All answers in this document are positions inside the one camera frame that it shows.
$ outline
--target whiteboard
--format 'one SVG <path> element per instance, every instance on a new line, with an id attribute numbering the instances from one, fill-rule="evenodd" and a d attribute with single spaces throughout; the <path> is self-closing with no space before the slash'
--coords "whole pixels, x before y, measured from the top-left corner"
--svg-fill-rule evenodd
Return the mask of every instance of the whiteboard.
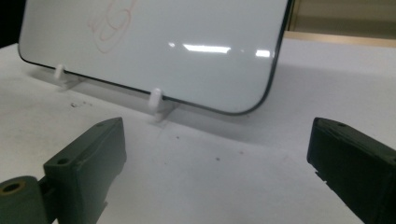
<path id="1" fill-rule="evenodd" d="M 28 63 L 226 114 L 265 98 L 289 0 L 28 0 Z"/>

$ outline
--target dark background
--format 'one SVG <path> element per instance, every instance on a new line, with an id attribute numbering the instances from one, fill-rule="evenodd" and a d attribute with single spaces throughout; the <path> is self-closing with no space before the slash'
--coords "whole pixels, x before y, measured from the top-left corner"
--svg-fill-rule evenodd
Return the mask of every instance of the dark background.
<path id="1" fill-rule="evenodd" d="M 25 0 L 0 1 L 0 48 L 20 38 Z"/>

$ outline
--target white support stand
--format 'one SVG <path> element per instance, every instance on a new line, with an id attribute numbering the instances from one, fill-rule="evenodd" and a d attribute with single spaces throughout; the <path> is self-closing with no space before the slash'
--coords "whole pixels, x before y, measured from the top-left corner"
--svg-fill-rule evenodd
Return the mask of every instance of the white support stand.
<path id="1" fill-rule="evenodd" d="M 64 72 L 64 65 L 58 64 L 55 69 L 55 79 L 61 82 L 61 90 L 67 91 L 75 87 L 78 83 L 86 80 L 85 77 L 78 77 Z"/>
<path id="2" fill-rule="evenodd" d="M 165 101 L 163 99 L 163 91 L 154 89 L 148 100 L 148 109 L 154 114 L 156 122 L 164 120 L 175 108 L 180 104 L 172 101 Z"/>

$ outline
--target table surface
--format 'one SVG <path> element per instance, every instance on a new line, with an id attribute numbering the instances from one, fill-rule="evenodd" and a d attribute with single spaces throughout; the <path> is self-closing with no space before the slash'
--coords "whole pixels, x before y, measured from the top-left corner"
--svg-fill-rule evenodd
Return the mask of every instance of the table surface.
<path id="1" fill-rule="evenodd" d="M 228 117 L 181 105 L 153 122 L 147 95 L 0 49 L 0 182 L 42 164 L 93 124 L 122 117 L 128 161 L 98 223 L 361 223 L 306 162 L 315 117 L 396 148 L 396 49 L 285 39 L 266 102 Z"/>

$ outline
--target screw hole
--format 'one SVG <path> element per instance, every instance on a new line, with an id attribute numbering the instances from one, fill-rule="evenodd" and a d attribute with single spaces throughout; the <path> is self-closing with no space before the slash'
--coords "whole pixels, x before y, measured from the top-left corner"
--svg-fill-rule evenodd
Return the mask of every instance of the screw hole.
<path id="1" fill-rule="evenodd" d="M 69 159 L 60 159 L 60 160 L 58 160 L 58 164 L 59 165 L 64 165 L 64 164 L 67 164 L 69 162 Z"/>
<path id="2" fill-rule="evenodd" d="M 10 185 L 6 186 L 5 188 L 3 188 L 3 192 L 10 193 L 12 191 L 17 190 L 20 186 L 21 186 L 21 184 L 19 184 L 19 183 L 10 184 Z"/>

